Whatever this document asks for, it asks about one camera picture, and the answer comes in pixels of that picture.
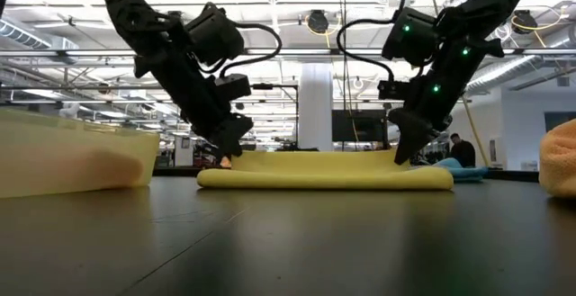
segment table surface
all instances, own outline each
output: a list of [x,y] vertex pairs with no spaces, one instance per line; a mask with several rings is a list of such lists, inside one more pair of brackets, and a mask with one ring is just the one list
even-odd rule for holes
[[2,295],[573,295],[576,204],[449,192],[149,188],[0,200]]

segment man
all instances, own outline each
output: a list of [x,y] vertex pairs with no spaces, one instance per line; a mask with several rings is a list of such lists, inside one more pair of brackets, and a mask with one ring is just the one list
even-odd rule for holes
[[458,133],[454,133],[450,136],[450,140],[454,143],[452,151],[450,151],[450,157],[455,158],[460,162],[462,167],[475,167],[476,166],[476,151],[472,143],[460,139]]

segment yellow plastic bin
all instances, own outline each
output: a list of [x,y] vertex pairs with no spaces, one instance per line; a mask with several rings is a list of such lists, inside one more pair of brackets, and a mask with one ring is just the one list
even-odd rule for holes
[[146,186],[160,137],[0,109],[0,198]]

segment folded towel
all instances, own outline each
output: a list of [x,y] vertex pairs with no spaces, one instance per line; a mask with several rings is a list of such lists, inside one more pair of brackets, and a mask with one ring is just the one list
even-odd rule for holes
[[450,173],[437,166],[409,170],[394,164],[395,150],[376,152],[252,152],[232,169],[203,170],[204,188],[449,190]]
[[434,166],[442,166],[452,174],[454,181],[457,183],[470,183],[479,182],[482,180],[484,175],[488,172],[488,167],[481,166],[475,168],[465,168],[460,165],[460,162],[453,157],[440,160],[434,164]]
[[542,138],[539,179],[551,195],[576,197],[576,120],[555,127]]

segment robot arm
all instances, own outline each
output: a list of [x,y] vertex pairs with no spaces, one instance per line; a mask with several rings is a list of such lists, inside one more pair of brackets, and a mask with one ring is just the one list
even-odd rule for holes
[[[135,76],[151,72],[196,134],[218,146],[223,155],[239,156],[239,139],[253,123],[248,117],[230,112],[230,101],[250,95],[248,78],[225,76],[223,72],[219,78],[206,78],[200,73],[199,63],[216,64],[214,69],[218,69],[226,59],[240,55],[244,40],[237,27],[241,25],[211,3],[184,25],[179,13],[158,13],[145,0],[104,1],[114,28],[136,52]],[[278,41],[277,52],[282,42],[271,32]]]
[[506,21],[520,0],[467,0],[447,7],[437,18],[410,8],[395,16],[382,56],[405,58],[413,66],[432,63],[409,83],[382,81],[380,99],[404,100],[390,111],[400,128],[394,161],[401,164],[446,130],[450,112],[487,54],[504,57],[500,40],[485,38]]

